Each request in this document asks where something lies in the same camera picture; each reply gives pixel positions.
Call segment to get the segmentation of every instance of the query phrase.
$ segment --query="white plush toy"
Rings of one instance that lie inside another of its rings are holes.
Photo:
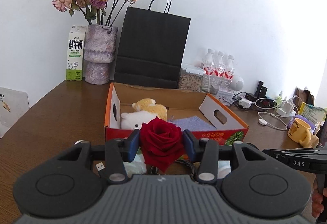
[[[141,129],[142,123],[148,123],[156,118],[156,114],[150,113],[146,110],[138,111],[136,113],[122,113],[120,115],[120,128],[126,130]]]

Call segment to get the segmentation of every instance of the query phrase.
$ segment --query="finger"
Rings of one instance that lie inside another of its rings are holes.
[[[313,189],[318,189],[318,182],[317,179],[313,181]]]
[[[312,202],[312,210],[322,213],[324,211],[324,206],[322,204],[318,204],[316,202]]]
[[[319,193],[313,193],[311,199],[313,202],[321,204],[323,202],[323,195]]]
[[[320,213],[319,213],[319,212],[316,212],[316,211],[312,211],[312,212],[311,212],[311,215],[312,215],[314,218],[317,218],[317,217],[319,217]]]

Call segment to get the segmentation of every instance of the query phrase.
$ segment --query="charging cable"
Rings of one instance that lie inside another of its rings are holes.
[[[280,120],[280,121],[283,123],[283,125],[285,125],[285,128],[278,128],[278,127],[272,125],[271,123],[267,122],[267,120],[265,120],[265,119],[264,119],[260,114],[271,115],[272,117],[274,117],[274,118]],[[270,127],[274,128],[274,129],[276,129],[276,130],[280,130],[280,131],[286,131],[286,130],[287,130],[287,125],[286,125],[286,123],[285,123],[282,119],[280,119],[277,115],[275,115],[275,114],[271,114],[271,113],[268,113],[268,112],[265,112],[265,111],[259,111],[259,112],[258,112],[258,115],[259,115],[259,117],[260,117],[261,119],[265,120],[265,121],[267,122],[267,124],[268,124]]]
[[[290,98],[290,99],[288,99],[288,100],[284,100],[284,99],[283,99],[283,100],[281,100],[281,101],[286,101],[286,102],[291,102],[291,103],[293,103],[293,100],[294,100],[295,98],[299,98],[299,99],[301,100],[301,102],[303,103],[303,100],[302,100],[300,97],[298,97],[298,96],[293,96],[292,98]],[[264,99],[264,98],[259,98],[259,99],[257,99],[257,100],[254,102],[255,106],[258,107],[259,109],[263,109],[263,110],[272,110],[272,109],[275,109],[275,108],[278,107],[277,103],[276,103],[276,106],[274,106],[274,107],[270,107],[270,108],[263,108],[263,107],[260,107],[260,106],[257,105],[257,101],[259,101],[259,100],[261,100],[261,99]],[[280,121],[283,123],[283,125],[285,125],[285,128],[278,128],[278,127],[272,125],[271,123],[267,122],[267,120],[265,120],[265,119],[264,119],[260,114],[270,115],[270,116],[272,116],[272,117],[274,117],[274,118],[280,120]],[[275,115],[275,114],[271,114],[271,113],[268,113],[268,112],[265,112],[265,111],[259,111],[259,112],[258,112],[258,115],[259,115],[259,117],[260,117],[261,119],[265,120],[265,121],[267,122],[267,124],[268,124],[270,127],[274,128],[274,129],[276,129],[276,130],[279,130],[279,131],[286,131],[286,130],[287,130],[287,125],[286,125],[286,123],[285,123],[282,119],[279,118],[279,117],[286,118],[285,116]]]

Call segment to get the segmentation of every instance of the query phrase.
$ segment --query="white speaker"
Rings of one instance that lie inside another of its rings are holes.
[[[240,91],[244,86],[244,80],[240,76],[234,75],[232,78],[232,82],[229,85],[229,88],[235,90],[235,91]]]

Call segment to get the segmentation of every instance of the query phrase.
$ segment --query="black paper bag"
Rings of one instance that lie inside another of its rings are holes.
[[[128,7],[114,81],[177,88],[190,22],[186,17]]]

